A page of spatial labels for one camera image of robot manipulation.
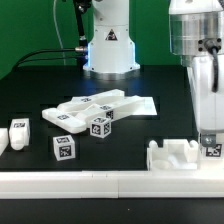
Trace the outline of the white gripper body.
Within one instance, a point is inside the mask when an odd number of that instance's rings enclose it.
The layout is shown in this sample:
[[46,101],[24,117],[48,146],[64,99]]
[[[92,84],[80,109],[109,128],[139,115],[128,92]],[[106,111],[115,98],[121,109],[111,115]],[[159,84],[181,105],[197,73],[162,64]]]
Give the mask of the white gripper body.
[[224,55],[219,55],[218,91],[213,92],[214,68],[211,56],[194,57],[187,68],[197,131],[224,132]]

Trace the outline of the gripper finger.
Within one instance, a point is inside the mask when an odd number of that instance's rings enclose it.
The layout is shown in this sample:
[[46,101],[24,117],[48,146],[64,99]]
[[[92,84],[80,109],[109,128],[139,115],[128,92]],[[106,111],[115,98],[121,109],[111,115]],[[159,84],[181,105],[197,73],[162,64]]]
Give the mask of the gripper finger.
[[216,146],[216,136],[211,135],[202,135],[201,136],[201,144],[203,147],[215,147]]

